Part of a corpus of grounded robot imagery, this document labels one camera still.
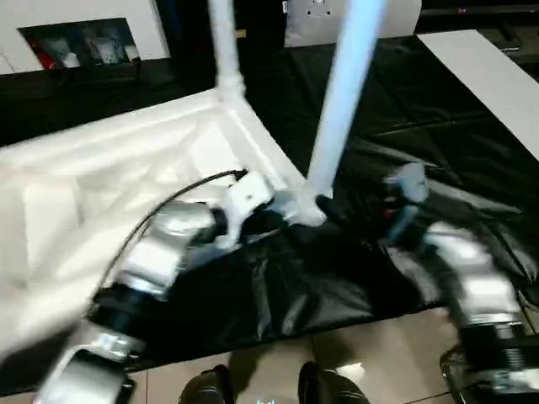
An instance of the black cable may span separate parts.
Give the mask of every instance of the black cable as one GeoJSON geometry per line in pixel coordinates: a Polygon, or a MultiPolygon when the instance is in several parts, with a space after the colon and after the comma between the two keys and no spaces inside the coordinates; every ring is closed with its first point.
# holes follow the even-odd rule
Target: black cable
{"type": "Polygon", "coordinates": [[[203,178],[195,183],[192,183],[191,185],[188,185],[185,188],[180,189],[179,191],[174,192],[170,196],[168,196],[166,199],[164,199],[162,202],[157,204],[155,208],[153,208],[146,216],[142,218],[141,221],[131,230],[129,235],[125,238],[124,242],[122,243],[121,247],[118,249],[118,252],[116,255],[110,260],[109,265],[107,266],[107,270],[105,271],[104,279],[109,273],[109,271],[116,265],[118,260],[120,259],[121,255],[124,253],[124,251],[127,249],[127,246],[129,246],[129,243],[131,240],[135,237],[135,235],[146,225],[146,223],[154,217],[160,209],[162,209],[165,205],[169,204],[179,196],[188,193],[189,191],[199,188],[200,186],[204,185],[205,183],[209,183],[211,181],[215,181],[216,179],[228,177],[229,175],[233,175],[236,180],[239,180],[241,177],[243,177],[245,174],[247,174],[247,170],[229,170],[229,171],[223,171],[222,173],[213,174],[209,177],[203,178]]]}

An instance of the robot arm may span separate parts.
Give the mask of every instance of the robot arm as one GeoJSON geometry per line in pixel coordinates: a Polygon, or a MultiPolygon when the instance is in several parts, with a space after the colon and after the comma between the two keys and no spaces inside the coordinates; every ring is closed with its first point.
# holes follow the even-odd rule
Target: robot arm
{"type": "Polygon", "coordinates": [[[275,191],[247,173],[217,206],[174,200],[156,212],[118,263],[111,288],[98,293],[53,366],[35,403],[127,403],[134,390],[125,365],[144,350],[152,317],[178,277],[205,247],[230,251],[243,222],[264,209],[275,191]]]}
{"type": "Polygon", "coordinates": [[[408,249],[440,288],[472,381],[488,391],[488,402],[537,400],[539,340],[526,336],[513,285],[468,231],[443,222],[415,225],[427,185],[422,167],[412,166],[387,181],[404,208],[393,215],[386,241],[408,249]]]}

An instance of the shiny metal surface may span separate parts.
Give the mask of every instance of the shiny metal surface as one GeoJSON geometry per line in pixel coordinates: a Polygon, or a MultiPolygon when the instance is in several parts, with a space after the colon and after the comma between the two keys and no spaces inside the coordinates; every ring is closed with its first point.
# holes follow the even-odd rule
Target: shiny metal surface
{"type": "Polygon", "coordinates": [[[435,223],[424,240],[451,270],[442,287],[451,289],[446,294],[454,300],[452,315],[459,326],[519,321],[513,285],[469,232],[435,223]]]}
{"type": "Polygon", "coordinates": [[[123,378],[120,378],[121,372],[118,375],[112,375],[108,368],[96,368],[93,364],[86,364],[76,359],[75,355],[80,351],[87,351],[112,362],[121,362],[131,353],[141,352],[143,347],[144,344],[141,341],[112,332],[91,322],[83,321],[81,326],[73,333],[62,356],[46,378],[45,384],[41,387],[34,403],[92,402],[93,404],[105,404],[106,402],[113,402],[85,401],[83,394],[85,391],[89,391],[86,397],[92,397],[92,400],[96,400],[93,394],[95,389],[99,388],[103,389],[103,400],[108,400],[115,393],[118,383],[118,389],[121,388],[123,380],[123,378]],[[81,395],[78,396],[75,392],[71,393],[74,389],[79,389],[81,395]]]}
{"type": "Polygon", "coordinates": [[[127,253],[117,280],[163,298],[186,268],[191,244],[209,235],[215,225],[208,206],[171,202],[156,214],[147,233],[127,253]]]}
{"type": "Polygon", "coordinates": [[[117,369],[73,358],[34,404],[115,404],[124,380],[117,369]]]}

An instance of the white panel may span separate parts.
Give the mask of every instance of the white panel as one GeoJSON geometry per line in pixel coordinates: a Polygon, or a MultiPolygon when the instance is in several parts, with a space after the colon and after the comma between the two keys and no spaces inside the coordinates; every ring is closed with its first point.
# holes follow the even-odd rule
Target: white panel
{"type": "MultiPolygon", "coordinates": [[[[290,0],[286,46],[336,42],[346,5],[347,0],[290,0]]],[[[412,35],[420,12],[421,0],[387,0],[379,37],[412,35]]]]}
{"type": "Polygon", "coordinates": [[[539,83],[477,31],[419,38],[539,160],[539,83]]]}
{"type": "Polygon", "coordinates": [[[16,72],[41,70],[17,28],[122,17],[127,19],[141,59],[168,57],[153,0],[2,0],[0,48],[16,72]]]}

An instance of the tile floor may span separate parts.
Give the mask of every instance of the tile floor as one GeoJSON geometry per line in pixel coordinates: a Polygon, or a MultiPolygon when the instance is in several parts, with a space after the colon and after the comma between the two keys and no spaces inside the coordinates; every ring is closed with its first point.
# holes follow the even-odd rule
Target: tile floor
{"type": "MultiPolygon", "coordinates": [[[[188,380],[226,364],[238,404],[295,404],[297,376],[308,360],[347,375],[372,404],[451,404],[438,361],[456,342],[443,309],[383,322],[322,332],[172,364],[132,375],[138,389],[131,404],[174,404],[188,380]]],[[[0,398],[0,404],[29,404],[31,395],[0,398]]]]}

